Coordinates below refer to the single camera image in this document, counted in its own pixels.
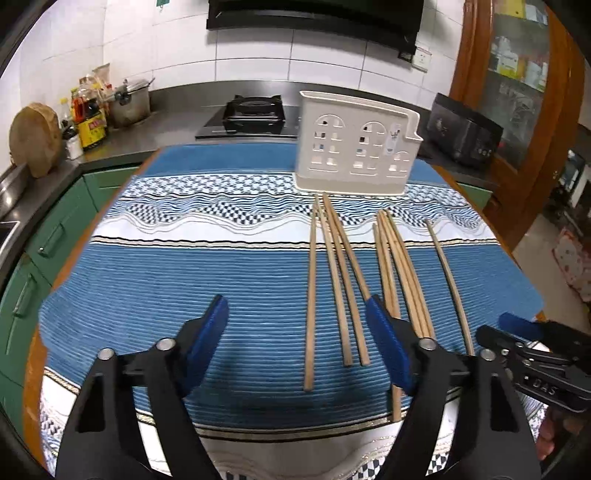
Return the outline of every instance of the wave pattern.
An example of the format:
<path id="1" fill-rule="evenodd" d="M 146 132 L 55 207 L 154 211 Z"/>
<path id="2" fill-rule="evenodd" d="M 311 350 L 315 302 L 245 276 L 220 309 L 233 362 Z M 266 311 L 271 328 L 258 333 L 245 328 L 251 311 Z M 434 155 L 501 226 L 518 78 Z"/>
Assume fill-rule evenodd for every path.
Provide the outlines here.
<path id="1" fill-rule="evenodd" d="M 217 174 L 215 177 L 219 179 L 224 175 Z M 236 175 L 228 175 L 228 177 L 234 178 Z M 154 197 L 150 194 L 133 199 L 126 196 L 120 197 L 109 209 L 105 218 L 115 218 L 127 213 L 144 225 L 158 225 L 174 223 L 187 215 L 200 213 L 224 218 L 237 225 L 256 225 L 286 213 L 311 216 L 310 194 L 296 191 L 274 196 L 273 192 L 280 191 L 285 186 L 286 179 L 289 181 L 292 179 L 291 176 L 285 175 L 270 177 L 273 181 L 269 183 L 270 186 L 267 186 L 267 192 L 247 196 L 227 192 L 218 194 L 193 192 L 189 196 L 178 197 L 172 193 L 175 188 L 174 182 L 165 186 L 158 184 L 162 196 Z M 225 188 L 232 184 L 231 181 L 220 181 L 220 183 L 226 185 Z M 165 187 L 170 189 L 167 194 L 165 194 Z M 457 192 L 441 187 L 420 186 L 419 188 L 416 185 L 409 185 L 406 194 L 402 196 L 371 198 L 334 195 L 333 204 L 339 212 L 341 221 L 347 226 L 361 225 L 372 220 L 378 210 L 386 209 L 395 217 L 401 218 L 407 225 L 418 228 L 424 226 L 425 219 L 435 222 L 444 216 L 465 229 L 476 229 L 482 223 L 482 219 L 463 197 L 460 196 L 461 201 L 459 201 L 457 195 Z"/>

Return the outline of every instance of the kitchen counter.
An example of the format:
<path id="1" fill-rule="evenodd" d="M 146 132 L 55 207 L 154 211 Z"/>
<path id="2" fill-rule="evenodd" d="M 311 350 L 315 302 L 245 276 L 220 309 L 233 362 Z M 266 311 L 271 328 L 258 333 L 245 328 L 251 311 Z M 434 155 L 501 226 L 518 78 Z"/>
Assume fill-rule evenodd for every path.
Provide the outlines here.
<path id="1" fill-rule="evenodd" d="M 103 144 L 77 160 L 61 161 L 47 176 L 31 182 L 17 205 L 3 218 L 3 221 L 18 221 L 19 224 L 0 249 L 0 288 L 4 290 L 11 271 L 39 223 L 52 205 L 81 175 L 106 168 L 141 164 L 158 148 L 170 145 L 261 141 L 257 137 L 196 141 L 195 133 L 221 105 L 231 100 L 234 94 L 279 94 L 285 105 L 299 105 L 300 90 L 323 90 L 364 96 L 419 111 L 421 122 L 418 133 L 425 139 L 419 151 L 420 158 L 445 168 L 461 183 L 488 190 L 493 190 L 496 186 L 488 173 L 454 163 L 428 140 L 425 127 L 429 111 L 397 100 L 357 90 L 297 82 L 212 82 L 157 90 L 151 92 L 154 113 L 149 118 L 129 128 L 112 131 Z M 266 138 L 264 141 L 296 142 L 285 138 Z"/>

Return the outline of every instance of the round wooden cutting board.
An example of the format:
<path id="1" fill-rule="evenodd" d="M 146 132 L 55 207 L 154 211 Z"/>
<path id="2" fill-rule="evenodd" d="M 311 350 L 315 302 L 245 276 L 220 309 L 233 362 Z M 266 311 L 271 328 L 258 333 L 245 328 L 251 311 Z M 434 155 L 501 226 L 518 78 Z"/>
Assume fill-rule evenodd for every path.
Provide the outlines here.
<path id="1" fill-rule="evenodd" d="M 31 103 L 12 121 L 8 142 L 16 165 L 27 163 L 35 178 L 47 175 L 61 151 L 57 114 L 47 105 Z"/>

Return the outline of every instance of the stainless steel sink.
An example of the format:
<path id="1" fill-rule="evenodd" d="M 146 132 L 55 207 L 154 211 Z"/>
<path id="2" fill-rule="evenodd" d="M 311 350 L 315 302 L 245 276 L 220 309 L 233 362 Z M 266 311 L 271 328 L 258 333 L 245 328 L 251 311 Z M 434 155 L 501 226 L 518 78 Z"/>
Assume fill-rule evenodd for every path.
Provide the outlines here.
<path id="1" fill-rule="evenodd" d="M 0 254 L 20 222 L 0 222 Z"/>

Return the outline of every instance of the chopstick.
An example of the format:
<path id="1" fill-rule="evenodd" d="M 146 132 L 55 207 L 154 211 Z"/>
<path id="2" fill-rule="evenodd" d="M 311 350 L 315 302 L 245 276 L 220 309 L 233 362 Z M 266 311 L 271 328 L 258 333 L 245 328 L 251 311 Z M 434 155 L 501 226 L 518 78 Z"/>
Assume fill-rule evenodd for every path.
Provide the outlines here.
<path id="1" fill-rule="evenodd" d="M 314 343 L 316 335 L 316 205 L 310 222 L 310 255 L 308 266 L 308 309 L 306 313 L 306 353 L 304 361 L 304 391 L 314 389 Z"/>
<path id="2" fill-rule="evenodd" d="M 392 218 L 392 216 L 390 215 L 389 212 L 384 211 L 384 215 L 386 215 L 387 219 L 389 220 L 389 224 L 392 227 L 391 230 L 393 231 L 393 233 L 396 236 L 396 239 L 398 241 L 398 244 L 400 245 L 400 248 L 402 250 L 402 253 L 403 253 L 404 258 L 407 263 L 408 273 L 410 274 L 410 281 L 414 284 L 414 289 L 418 294 L 417 306 L 422 311 L 421 317 L 422 317 L 422 323 L 423 323 L 423 333 L 424 333 L 423 336 L 428 336 L 428 337 L 431 337 L 432 339 L 435 340 L 435 329 L 433 328 L 433 322 L 431 321 L 429 309 L 427 308 L 427 302 L 425 301 L 423 289 L 421 288 L 421 284 L 418 281 L 417 272 L 414 269 L 413 262 L 410 259 L 410 255 L 408 254 L 408 250 L 406 249 L 406 246 L 404 244 L 404 241 L 402 240 L 400 232 L 398 231 L 398 228 L 396 227 L 396 223 L 394 222 L 394 219 Z"/>
<path id="3" fill-rule="evenodd" d="M 414 284 L 410 280 L 408 265 L 406 264 L 400 244 L 396 241 L 394 233 L 389 227 L 389 223 L 385 221 L 383 215 L 384 214 L 382 212 L 378 213 L 378 217 L 382 217 L 382 224 L 386 226 L 385 233 L 386 237 L 388 238 L 392 255 L 394 256 L 394 263 L 396 264 L 396 269 L 398 270 L 398 278 L 400 279 L 400 284 L 402 285 L 402 292 L 404 293 L 404 298 L 406 299 L 408 317 L 413 326 L 414 333 L 416 333 L 419 337 L 423 337 L 425 335 L 423 335 L 423 321 L 421 318 L 422 312 L 419 310 L 417 305 L 418 299 L 415 297 Z"/>
<path id="4" fill-rule="evenodd" d="M 371 294 L 369 293 L 368 285 L 365 282 L 363 273 L 361 272 L 361 267 L 359 266 L 359 262 L 357 261 L 355 252 L 353 252 L 353 249 L 351 248 L 351 244 L 349 243 L 349 239 L 347 238 L 347 234 L 345 233 L 343 224 L 340 222 L 339 216 L 337 215 L 334 207 L 332 206 L 329 196 L 327 194 L 323 194 L 322 199 L 324 200 L 324 206 L 326 207 L 326 211 L 335 219 L 336 226 L 339 230 L 340 239 L 342 240 L 343 246 L 345 247 L 345 251 L 347 252 L 347 256 L 349 257 L 349 263 L 351 263 L 351 267 L 353 268 L 353 273 L 355 274 L 355 278 L 357 279 L 357 284 L 359 285 L 361 296 L 363 297 L 364 301 L 367 301 L 370 298 Z"/>
<path id="5" fill-rule="evenodd" d="M 379 230 L 379 224 L 373 225 L 374 228 L 374 239 L 375 239 L 375 251 L 378 256 L 378 267 L 379 277 L 382 281 L 382 292 L 384 294 L 384 303 L 386 310 L 390 316 L 394 317 L 394 308 L 392 305 L 392 297 L 390 295 L 390 280 L 386 271 L 386 259 L 384 258 L 384 245 L 382 243 L 382 235 Z"/>
<path id="6" fill-rule="evenodd" d="M 382 281 L 382 290 L 384 293 L 384 302 L 386 309 L 391 317 L 400 318 L 400 305 L 398 296 L 394 297 L 396 285 L 394 283 L 394 273 L 392 272 L 392 263 L 388 263 L 389 252 L 385 239 L 385 232 L 380 227 L 383 223 L 379 221 L 374 224 L 375 249 L 378 256 L 379 276 Z M 391 385 L 392 392 L 392 421 L 394 423 L 402 420 L 402 391 L 396 385 Z"/>
<path id="7" fill-rule="evenodd" d="M 429 230 L 429 234 L 433 239 L 433 243 L 435 244 L 435 249 L 437 250 L 437 255 L 439 255 L 439 260 L 441 261 L 441 266 L 443 267 L 443 271 L 445 272 L 445 276 L 447 279 L 447 285 L 449 286 L 449 290 L 452 293 L 453 303 L 456 307 L 457 318 L 460 322 L 460 327 L 462 328 L 462 335 L 464 336 L 464 344 L 466 345 L 466 352 L 468 355 L 474 355 L 474 344 L 472 343 L 472 335 L 470 334 L 470 326 L 468 325 L 468 319 L 466 318 L 466 312 L 464 312 L 464 307 L 462 305 L 462 298 L 460 297 L 460 292 L 457 289 L 456 281 L 453 278 L 452 269 L 449 267 L 449 263 L 447 263 L 447 258 L 445 253 L 443 252 L 443 248 L 437 239 L 437 235 L 433 230 L 433 226 L 429 220 L 425 220 L 425 225 L 427 225 L 427 229 Z"/>
<path id="8" fill-rule="evenodd" d="M 329 261 L 330 276 L 333 284 L 333 292 L 335 294 L 336 315 L 339 321 L 340 344 L 343 352 L 343 364 L 346 367 L 353 365 L 353 355 L 351 353 L 351 342 L 349 340 L 349 328 L 347 326 L 347 317 L 345 313 L 345 303 L 343 302 L 343 292 L 340 288 L 339 272 L 336 266 L 335 252 L 333 251 L 332 240 L 324 212 L 320 207 L 318 195 L 314 195 L 314 202 L 318 214 L 320 216 L 320 224 L 322 226 L 322 235 L 324 236 L 324 244 L 326 246 L 326 256 Z"/>
<path id="9" fill-rule="evenodd" d="M 394 270 L 392 269 L 392 257 L 388 248 L 388 238 L 386 235 L 386 223 L 378 215 L 378 233 L 382 250 L 384 252 L 384 261 L 386 275 L 388 276 L 390 304 L 392 305 L 392 312 L 390 315 L 394 318 L 400 318 L 400 304 L 398 303 L 398 294 L 396 293 L 396 282 L 394 280 Z"/>
<path id="10" fill-rule="evenodd" d="M 345 294 L 347 295 L 347 303 L 349 304 L 349 312 L 351 313 L 351 321 L 353 323 L 353 331 L 355 333 L 357 350 L 359 351 L 359 361 L 363 367 L 366 367 L 371 362 L 369 360 L 368 348 L 363 335 L 363 326 L 361 325 L 361 317 L 359 316 L 359 309 L 357 308 L 357 301 L 355 300 L 353 284 L 351 283 L 351 278 L 349 277 L 349 269 L 347 268 L 347 262 L 345 261 L 343 246 L 339 240 L 337 221 L 335 221 L 335 216 L 329 212 L 326 201 L 324 203 L 324 208 L 327 211 L 327 217 L 330 225 L 330 234 L 335 244 L 336 257 L 340 268 L 340 276 L 345 287 Z"/>

